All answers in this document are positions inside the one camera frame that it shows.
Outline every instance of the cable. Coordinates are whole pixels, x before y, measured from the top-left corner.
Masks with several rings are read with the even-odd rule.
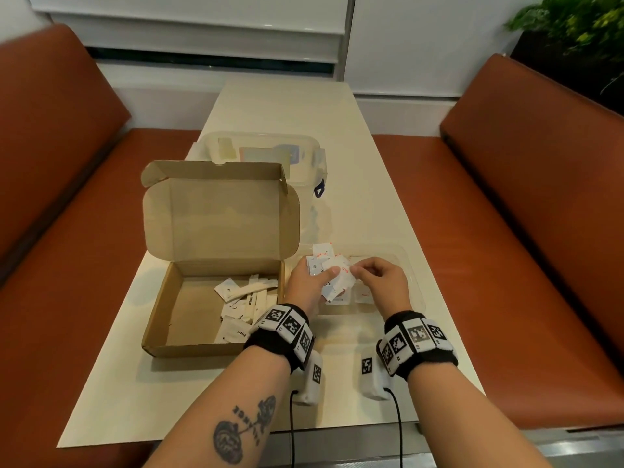
[[[388,389],[387,387],[384,387],[384,391],[386,391],[386,393],[390,393],[390,395],[394,399],[394,405],[396,406],[396,416],[399,418],[399,466],[400,468],[403,468],[403,426],[401,424],[401,411],[399,410],[399,402],[397,402],[396,397],[394,397],[394,393],[390,391],[390,389]]]
[[[290,409],[289,409],[289,411],[290,411],[290,447],[291,447],[291,451],[292,451],[292,461],[291,461],[291,464],[290,464],[291,468],[294,468],[294,424],[293,424],[293,421],[292,421],[293,420],[293,417],[292,417],[292,415],[293,415],[293,411],[292,411],[293,410],[293,408],[292,408],[293,407],[293,404],[292,404],[293,398],[292,397],[295,394],[297,394],[297,393],[299,393],[299,391],[297,391],[296,389],[292,393],[290,393]]]

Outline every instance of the white table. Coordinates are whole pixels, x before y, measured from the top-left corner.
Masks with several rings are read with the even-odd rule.
[[[406,252],[426,305],[457,349],[460,369],[481,391],[414,231],[348,85],[232,74],[202,134],[233,130],[309,135],[326,150],[328,186],[307,243],[393,244]],[[167,263],[145,255],[58,447],[162,439],[227,359],[152,359],[140,346]],[[333,318],[321,345],[324,395],[295,411],[298,429],[396,422],[391,402],[357,390],[359,351],[382,333],[377,314]],[[404,421],[417,420],[407,386],[394,378]],[[287,410],[275,430],[286,429]]]

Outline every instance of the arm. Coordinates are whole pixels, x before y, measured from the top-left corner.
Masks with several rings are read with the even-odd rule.
[[[403,270],[380,258],[351,267],[384,320],[411,309]],[[435,462],[441,468],[531,467],[550,464],[511,421],[451,363],[422,363],[408,376],[410,395]]]
[[[303,258],[292,271],[285,301],[310,316],[323,285],[338,272],[333,267],[310,276]],[[257,466],[289,378],[285,356],[247,348],[191,404],[145,468]]]

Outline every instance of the clear plastic container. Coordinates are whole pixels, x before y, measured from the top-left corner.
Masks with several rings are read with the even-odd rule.
[[[386,259],[392,264],[402,267],[405,276],[408,279],[409,297],[412,304],[412,308],[415,312],[425,313],[425,302],[416,276],[410,265],[408,254],[405,250],[396,244],[339,244],[332,243],[334,253],[347,256],[352,264],[355,264],[361,259],[370,258],[372,256],[378,256],[379,258]],[[290,277],[290,271],[296,266],[297,262],[302,256],[309,256],[312,254],[311,244],[301,244],[297,252],[286,263],[286,279]],[[352,290],[356,290],[358,286],[363,286],[361,281],[357,281]],[[349,304],[346,305],[330,305],[327,303],[319,304],[319,315],[351,315],[376,312],[374,304],[357,303],[352,297]]]
[[[301,229],[308,227],[312,201],[323,195],[327,182],[325,150],[310,136],[242,132],[214,132],[193,145],[195,160],[226,162],[277,162],[286,181],[297,191]]]

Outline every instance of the brown leather bench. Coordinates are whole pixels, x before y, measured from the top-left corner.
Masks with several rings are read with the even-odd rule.
[[[494,55],[441,135],[375,141],[486,394],[624,423],[624,118]]]
[[[197,131],[130,114],[71,30],[0,46],[2,466],[135,467],[150,444],[56,449],[145,253],[140,184]]]

